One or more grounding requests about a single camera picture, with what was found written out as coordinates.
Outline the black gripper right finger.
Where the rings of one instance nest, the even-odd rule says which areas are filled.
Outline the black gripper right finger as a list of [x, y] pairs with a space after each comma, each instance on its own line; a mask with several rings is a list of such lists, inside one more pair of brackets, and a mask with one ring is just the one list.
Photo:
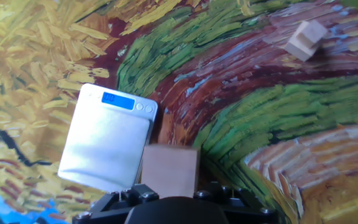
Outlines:
[[259, 199], [246, 189], [234, 189], [218, 182], [211, 182], [203, 189], [197, 190], [193, 198], [217, 205], [229, 223], [279, 223], [277, 210], [262, 205]]

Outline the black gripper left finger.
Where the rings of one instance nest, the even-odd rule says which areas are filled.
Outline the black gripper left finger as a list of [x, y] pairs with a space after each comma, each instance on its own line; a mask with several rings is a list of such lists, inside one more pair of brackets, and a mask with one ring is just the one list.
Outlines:
[[159, 194], [145, 184], [121, 192], [106, 193], [91, 208], [72, 218], [72, 224], [124, 224], [137, 205], [158, 200]]

